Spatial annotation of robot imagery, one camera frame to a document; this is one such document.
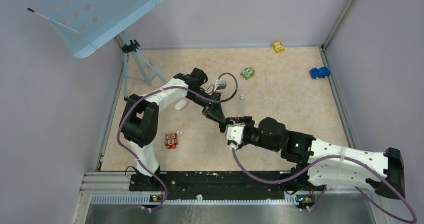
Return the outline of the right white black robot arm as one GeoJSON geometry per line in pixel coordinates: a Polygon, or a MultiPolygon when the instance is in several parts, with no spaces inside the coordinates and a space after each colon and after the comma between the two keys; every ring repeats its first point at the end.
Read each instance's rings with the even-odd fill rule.
{"type": "Polygon", "coordinates": [[[406,197],[404,162],[396,148],[372,152],[331,144],[287,130],[271,117],[263,119],[258,127],[251,116],[230,117],[219,129],[234,150],[253,145],[280,153],[282,159],[295,163],[293,184],[299,190],[336,185],[374,191],[393,200],[406,197]]]}

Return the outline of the black earbud charging case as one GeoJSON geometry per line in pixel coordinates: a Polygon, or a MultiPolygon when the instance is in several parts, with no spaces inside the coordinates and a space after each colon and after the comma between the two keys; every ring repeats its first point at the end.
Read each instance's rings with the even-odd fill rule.
{"type": "Polygon", "coordinates": [[[232,121],[231,120],[226,120],[226,121],[220,123],[219,124],[219,131],[222,134],[224,134],[226,132],[226,130],[227,130],[227,126],[230,125],[230,124],[232,124],[232,121]]]}

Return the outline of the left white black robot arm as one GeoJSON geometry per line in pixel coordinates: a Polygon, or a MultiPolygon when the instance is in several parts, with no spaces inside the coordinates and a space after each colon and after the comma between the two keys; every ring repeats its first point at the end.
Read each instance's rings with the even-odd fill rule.
{"type": "Polygon", "coordinates": [[[174,102],[187,98],[203,108],[202,114],[223,127],[227,121],[221,106],[218,92],[208,94],[202,88],[208,76],[201,69],[194,68],[191,74],[179,73],[163,87],[138,96],[131,95],[126,102],[120,121],[118,136],[123,136],[130,147],[119,142],[137,162],[136,173],[141,184],[149,191],[160,186],[160,168],[154,154],[153,141],[158,133],[159,115],[174,102]]]}

